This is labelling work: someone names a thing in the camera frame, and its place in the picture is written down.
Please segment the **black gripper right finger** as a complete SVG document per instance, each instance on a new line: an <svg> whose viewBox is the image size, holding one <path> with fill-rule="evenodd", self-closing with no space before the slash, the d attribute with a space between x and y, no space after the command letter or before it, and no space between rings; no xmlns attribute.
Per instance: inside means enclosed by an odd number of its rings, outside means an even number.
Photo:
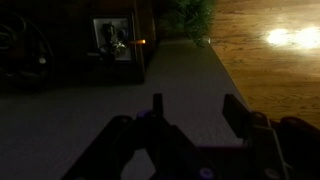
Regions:
<svg viewBox="0 0 320 180"><path fill-rule="evenodd" d="M320 131L306 121L279 122L249 111L233 94L224 97L223 116L251 153L258 180L320 180Z"/></svg>

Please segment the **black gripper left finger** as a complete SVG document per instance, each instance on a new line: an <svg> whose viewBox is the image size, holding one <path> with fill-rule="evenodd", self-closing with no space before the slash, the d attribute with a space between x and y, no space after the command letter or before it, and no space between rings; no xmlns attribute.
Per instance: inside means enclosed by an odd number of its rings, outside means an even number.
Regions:
<svg viewBox="0 0 320 180"><path fill-rule="evenodd" d="M125 166L141 149L155 168L149 180L220 180L211 160L164 118L160 94L153 96L150 110L134 118L112 118L61 180L121 180Z"/></svg>

